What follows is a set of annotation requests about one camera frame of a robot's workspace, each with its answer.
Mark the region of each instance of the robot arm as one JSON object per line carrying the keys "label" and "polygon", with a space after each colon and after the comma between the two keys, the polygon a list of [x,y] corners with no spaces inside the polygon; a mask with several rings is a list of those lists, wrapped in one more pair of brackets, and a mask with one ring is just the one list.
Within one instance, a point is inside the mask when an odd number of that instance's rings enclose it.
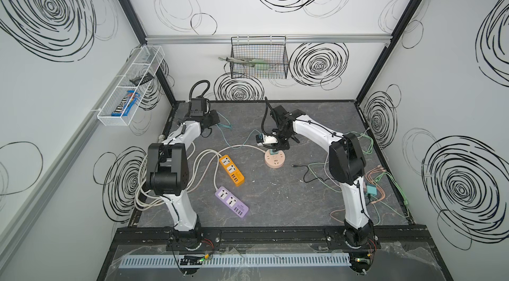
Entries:
{"label": "robot arm", "polygon": [[[194,88],[201,83],[207,83],[206,90],[198,98],[192,98]],[[199,233],[200,224],[187,195],[189,168],[186,150],[205,129],[220,122],[216,110],[210,110],[208,100],[203,97],[209,86],[206,80],[195,83],[189,94],[189,111],[184,122],[162,143],[150,144],[147,153],[146,188],[162,197],[175,223],[175,230],[193,231],[188,236],[191,239]]]}
{"label": "robot arm", "polygon": [[288,139],[301,134],[318,144],[329,153],[329,171],[340,183],[345,201],[345,238],[349,246],[359,247],[367,242],[372,233],[372,221],[367,214],[364,202],[363,183],[366,159],[360,148],[357,136],[343,134],[314,121],[301,110],[286,111],[283,106],[272,108],[268,101],[271,117],[277,128],[272,134],[266,133],[259,144],[270,147],[265,142],[277,142],[275,150],[289,149]]}

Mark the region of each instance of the white wall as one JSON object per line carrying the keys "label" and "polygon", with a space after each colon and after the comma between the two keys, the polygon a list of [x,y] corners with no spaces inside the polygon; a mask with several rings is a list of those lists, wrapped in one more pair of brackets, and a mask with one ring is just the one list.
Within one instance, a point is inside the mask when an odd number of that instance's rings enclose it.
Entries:
{"label": "white wall", "polygon": [[[0,237],[41,181],[39,174],[44,176],[138,45],[117,0],[36,0],[29,5],[35,15],[16,0],[1,1]],[[44,8],[38,11],[37,6]],[[15,17],[14,9],[23,16]],[[23,32],[16,26],[20,23],[32,32]],[[134,192],[121,187],[132,188],[143,151],[157,141],[169,113],[157,83],[149,93],[130,127],[97,128],[3,271],[2,281],[97,277],[114,233],[113,221],[126,221],[133,207]],[[113,157],[125,150],[130,154],[108,177]],[[111,153],[100,158],[105,152]],[[121,171],[124,164],[133,166],[130,172]],[[109,197],[117,191],[127,204],[116,213]]]}
{"label": "white wall", "polygon": [[[392,33],[409,0],[131,0],[147,35],[288,35],[288,34],[380,34]],[[324,46],[311,46],[320,49]],[[288,58],[298,45],[287,45]],[[285,80],[260,78],[270,99],[354,99],[378,58],[383,45],[347,44],[348,65],[343,74],[329,63],[332,51],[317,50],[301,75],[288,73]],[[201,78],[211,82],[224,73],[218,56],[230,55],[230,45],[169,45],[165,48],[178,100],[187,99],[189,87]],[[267,52],[256,55],[267,59]],[[291,68],[298,64],[290,63]],[[298,84],[302,75],[314,86]],[[333,82],[327,82],[334,75]],[[253,84],[253,75],[241,78]],[[238,100],[253,99],[239,95]]]}
{"label": "white wall", "polygon": [[138,44],[117,0],[27,1],[0,8],[0,236]]}
{"label": "white wall", "polygon": [[431,0],[422,40],[405,33],[362,104],[455,280],[509,273],[508,6]]}

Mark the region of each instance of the gray tabletop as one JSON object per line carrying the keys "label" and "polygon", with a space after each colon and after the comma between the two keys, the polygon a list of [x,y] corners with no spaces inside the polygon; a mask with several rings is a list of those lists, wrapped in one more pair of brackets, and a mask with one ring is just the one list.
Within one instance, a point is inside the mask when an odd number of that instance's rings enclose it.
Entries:
{"label": "gray tabletop", "polygon": [[[357,110],[352,102],[292,102],[273,103],[273,106],[281,104],[286,110],[300,109],[307,113],[315,121],[338,132],[349,131],[363,132],[364,126]],[[172,130],[176,128],[176,120],[182,118],[187,112],[187,103],[181,104],[175,116]],[[265,110],[264,103],[211,103],[211,109],[217,110],[232,124],[232,129],[222,129],[224,137],[217,126],[212,128],[212,133],[207,138],[199,137],[194,141],[196,152],[189,159],[189,170],[192,171],[194,158],[205,149],[221,150],[229,144],[242,144],[249,133],[253,130],[261,131],[260,125]],[[274,121],[268,116],[265,122],[265,130],[270,131],[275,127]],[[256,145],[255,134],[251,134],[246,144]],[[223,154],[228,154],[232,161],[245,176],[245,183],[235,187],[226,171],[219,166],[217,171],[217,186],[224,186],[237,196],[249,207],[249,212],[244,218],[239,218],[226,207],[215,195],[213,176],[216,161],[214,160],[207,171],[200,186],[189,194],[189,199],[194,211],[200,218],[203,227],[270,227],[270,226],[325,226],[340,225],[341,223],[330,218],[329,213],[336,209],[343,209],[343,196],[320,182],[315,180],[304,183],[302,176],[306,167],[294,168],[292,164],[306,165],[314,162],[325,161],[327,152],[320,146],[297,135],[300,144],[290,140],[290,149],[284,153],[286,160],[283,167],[271,169],[264,163],[264,154],[254,148],[242,147],[240,149],[228,149]],[[365,149],[369,144],[367,139],[361,139],[361,146]],[[366,156],[366,172],[380,164],[380,160],[373,151]],[[212,154],[207,155],[198,170],[198,183],[203,171]],[[315,165],[317,175],[327,178],[322,165]],[[306,181],[315,178],[311,173],[306,175]],[[326,183],[338,190],[339,188],[331,180]],[[384,189],[386,197],[384,202],[403,214],[403,211],[394,195],[388,179],[379,182]],[[406,225],[407,220],[395,214],[390,208],[381,203],[376,204],[380,214],[380,225]],[[378,215],[373,205],[368,205],[368,213],[374,223],[378,222]],[[334,214],[336,218],[343,219],[344,212]],[[168,209],[163,206],[145,210],[139,220],[138,227],[164,227],[172,226],[173,221]]]}

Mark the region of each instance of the electrical outlet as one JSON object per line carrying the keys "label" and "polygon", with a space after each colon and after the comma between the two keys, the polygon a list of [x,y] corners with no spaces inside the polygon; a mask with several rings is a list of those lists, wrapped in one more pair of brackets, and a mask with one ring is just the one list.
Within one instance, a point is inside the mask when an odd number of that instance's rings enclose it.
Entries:
{"label": "electrical outlet", "polygon": [[235,166],[232,159],[228,155],[223,155],[220,157],[220,161],[223,168],[235,183],[235,186],[239,187],[242,185],[244,183],[244,175],[242,175],[240,170]]}
{"label": "electrical outlet", "polygon": [[230,208],[235,214],[237,214],[237,216],[241,218],[243,218],[249,211],[249,207],[247,207],[242,201],[233,196],[231,192],[222,186],[216,191],[215,195],[220,199],[220,201],[222,201],[226,206],[228,206],[228,208]]}
{"label": "electrical outlet", "polygon": [[222,160],[221,160],[221,163],[226,166],[228,164],[230,164],[232,161],[229,159],[229,157],[224,157]]}
{"label": "electrical outlet", "polygon": [[226,168],[226,170],[228,171],[228,173],[233,173],[234,171],[237,170],[237,168],[235,167],[235,165],[230,165]]}
{"label": "electrical outlet", "polygon": [[224,190],[224,189],[221,189],[220,194],[218,196],[221,199],[225,199],[226,196],[228,196],[228,192],[226,190]]}
{"label": "electrical outlet", "polygon": [[237,199],[235,199],[235,197],[233,196],[230,196],[230,198],[228,198],[228,200],[226,201],[226,204],[228,204],[228,206],[230,207],[233,207],[233,205],[235,205],[236,202]]}

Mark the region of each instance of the red wire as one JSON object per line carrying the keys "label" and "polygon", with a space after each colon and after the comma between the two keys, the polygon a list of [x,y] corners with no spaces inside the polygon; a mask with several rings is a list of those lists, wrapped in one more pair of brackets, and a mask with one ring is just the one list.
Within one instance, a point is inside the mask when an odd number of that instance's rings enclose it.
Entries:
{"label": "red wire", "polygon": [[207,241],[207,243],[212,247],[212,249],[214,249],[214,244],[212,243],[212,241],[210,241],[207,238],[203,238],[203,240]]}

